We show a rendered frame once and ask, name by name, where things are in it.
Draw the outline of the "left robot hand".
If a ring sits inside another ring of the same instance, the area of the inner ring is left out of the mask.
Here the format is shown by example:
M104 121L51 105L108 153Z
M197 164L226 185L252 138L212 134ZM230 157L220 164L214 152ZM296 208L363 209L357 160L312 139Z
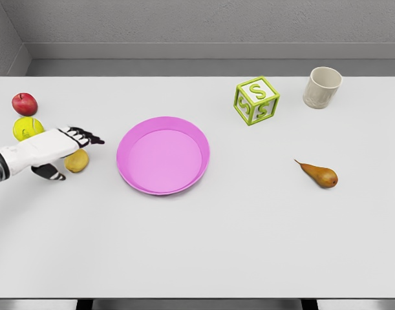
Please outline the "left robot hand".
M52 164L65 158L87 145L103 145L105 142L93 133L79 127L52 129L26 139L25 146L30 147L33 156L31 171L46 179L63 181L66 177Z

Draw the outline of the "yellow lemon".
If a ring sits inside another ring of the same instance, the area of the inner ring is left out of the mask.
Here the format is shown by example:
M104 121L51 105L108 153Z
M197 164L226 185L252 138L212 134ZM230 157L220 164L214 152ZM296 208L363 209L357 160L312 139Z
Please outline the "yellow lemon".
M64 159L65 168L72 172L81 172L89 164L89 155L84 149L79 149Z

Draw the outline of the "pink plate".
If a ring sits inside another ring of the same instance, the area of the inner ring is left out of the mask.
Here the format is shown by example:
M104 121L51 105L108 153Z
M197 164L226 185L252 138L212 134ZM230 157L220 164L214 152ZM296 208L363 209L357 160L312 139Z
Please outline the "pink plate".
M209 141L191 122L160 116L131 128L119 143L116 164L134 189L157 196L194 185L210 159Z

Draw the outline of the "yellow tennis ball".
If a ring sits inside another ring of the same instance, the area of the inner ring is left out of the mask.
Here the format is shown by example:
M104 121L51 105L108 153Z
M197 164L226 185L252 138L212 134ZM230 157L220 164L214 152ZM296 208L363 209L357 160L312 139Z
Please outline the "yellow tennis ball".
M37 134L44 132L41 122L33 117L22 117L15 121L12 133L16 140L23 141Z

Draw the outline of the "red apple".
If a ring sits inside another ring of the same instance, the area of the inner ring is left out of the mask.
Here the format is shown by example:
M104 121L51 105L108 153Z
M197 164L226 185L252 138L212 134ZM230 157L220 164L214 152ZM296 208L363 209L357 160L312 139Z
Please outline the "red apple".
M29 93L18 93L12 98L13 109L22 116L33 116L38 110L36 99Z

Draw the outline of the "green letter block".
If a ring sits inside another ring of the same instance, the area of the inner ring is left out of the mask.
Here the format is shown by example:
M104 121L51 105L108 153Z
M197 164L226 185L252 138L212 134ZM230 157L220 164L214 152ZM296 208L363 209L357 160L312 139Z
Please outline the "green letter block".
M233 106L247 126L271 118L281 95L264 77L259 76L236 86Z

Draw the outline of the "brown pear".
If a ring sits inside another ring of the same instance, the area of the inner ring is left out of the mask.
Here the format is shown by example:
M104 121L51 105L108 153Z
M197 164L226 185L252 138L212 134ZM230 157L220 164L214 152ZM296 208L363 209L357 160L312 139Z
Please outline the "brown pear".
M294 159L294 161L300 166L303 172L313 179L321 188L329 189L337 185L338 176L332 169L301 163L296 159Z

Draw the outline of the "cream ribbed cup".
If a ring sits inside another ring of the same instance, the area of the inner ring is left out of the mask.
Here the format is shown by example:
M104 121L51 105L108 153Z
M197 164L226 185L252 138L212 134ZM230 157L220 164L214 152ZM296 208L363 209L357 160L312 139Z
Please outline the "cream ribbed cup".
M303 102L313 109L324 109L331 102L343 82L342 75L330 67L316 67L309 76Z

